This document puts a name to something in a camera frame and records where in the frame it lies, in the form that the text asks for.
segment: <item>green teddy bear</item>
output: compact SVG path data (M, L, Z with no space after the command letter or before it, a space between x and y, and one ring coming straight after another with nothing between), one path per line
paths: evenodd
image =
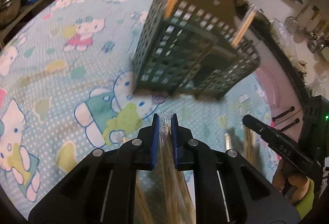
M111 145L110 134L113 131L124 131L125 134L130 134L138 130L142 125L142 120L137 113L137 107L133 103L128 103L122 109L116 118L112 118L106 122L106 128L103 132L103 139L106 145Z

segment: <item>shelf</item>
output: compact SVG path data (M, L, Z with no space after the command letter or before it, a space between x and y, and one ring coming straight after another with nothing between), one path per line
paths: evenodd
M22 18L27 15L32 9L34 9L39 3L41 3L44 0L38 0L33 4L28 4L22 6L20 9L20 14L17 16L17 18L11 22L8 26L6 26L3 30L1 30L0 37L1 39L4 39L8 33L17 25L17 23L22 20Z

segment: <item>hello kitty tablecloth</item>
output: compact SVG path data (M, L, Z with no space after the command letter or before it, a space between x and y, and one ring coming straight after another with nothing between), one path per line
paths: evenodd
M220 101L132 93L131 58L151 2L56 0L1 52L0 184L26 218L92 149L115 149L123 136L136 137L153 113L171 108L195 138L222 151L227 131L242 148L243 114L270 122L253 74ZM262 172L271 181L277 157L264 142L258 145ZM187 181L191 175L185 174ZM145 191L158 184L147 173L140 178ZM160 216L156 196L147 192L147 199Z

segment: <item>pink cabinet door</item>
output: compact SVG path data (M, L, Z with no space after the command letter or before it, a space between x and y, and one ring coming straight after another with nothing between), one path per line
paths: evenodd
M274 121L274 125L277 125L298 112L302 107L286 73L266 44L260 41L257 43L256 49L260 54L261 64L255 73L268 97L272 117L287 111L291 106L295 107L294 111Z
M298 141L303 126L303 110L300 110L297 114L281 122L280 124L277 124L275 128L280 130L294 122L298 122L298 123L294 124L292 127L288 128L287 130L282 131L282 133L286 134L287 136L294 139L295 141Z

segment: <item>plastic bag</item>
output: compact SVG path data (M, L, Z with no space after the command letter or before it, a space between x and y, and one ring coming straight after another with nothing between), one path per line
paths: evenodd
M329 72L321 76L315 76L313 82L308 87L312 90L312 96L322 95L329 100Z
M160 115L159 144L168 224L195 224L195 208L182 171L175 168L170 120L171 109Z
M292 63L293 66L298 65L295 43L292 39L292 36L287 31L286 26L283 23L281 23L278 19L274 18L271 21L271 27L272 27L271 33L275 42L288 57L290 63Z

